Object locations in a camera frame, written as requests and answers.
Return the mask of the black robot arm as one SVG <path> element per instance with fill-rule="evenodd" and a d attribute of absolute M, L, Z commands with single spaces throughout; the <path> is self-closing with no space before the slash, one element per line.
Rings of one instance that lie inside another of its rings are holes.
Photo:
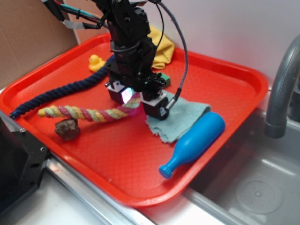
<path fill-rule="evenodd" d="M 114 56 L 114 61 L 105 65 L 109 71 L 107 88 L 111 99 L 123 103 L 125 92 L 131 89 L 140 94 L 146 115 L 159 120 L 168 117 L 169 101 L 162 93 L 166 81 L 151 69 L 157 47 L 148 36 L 150 26 L 140 2 L 97 0 L 95 4 L 102 17 L 54 0 L 44 0 L 43 4 L 69 29 L 100 29 L 106 24 Z"/>

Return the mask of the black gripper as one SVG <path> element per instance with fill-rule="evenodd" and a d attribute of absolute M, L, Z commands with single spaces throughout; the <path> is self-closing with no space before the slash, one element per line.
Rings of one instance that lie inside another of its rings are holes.
<path fill-rule="evenodd" d="M 154 73 L 151 69 L 157 49 L 152 39 L 145 36 L 127 46 L 111 40 L 110 48 L 115 57 L 114 62 L 106 66 L 109 82 L 105 86 L 110 98 L 119 104 L 125 104 L 132 97 L 132 89 L 141 92 L 145 114 L 165 120 L 169 115 L 166 108 L 169 101 L 167 94 L 161 91 L 166 86 L 166 81 L 161 74 Z"/>

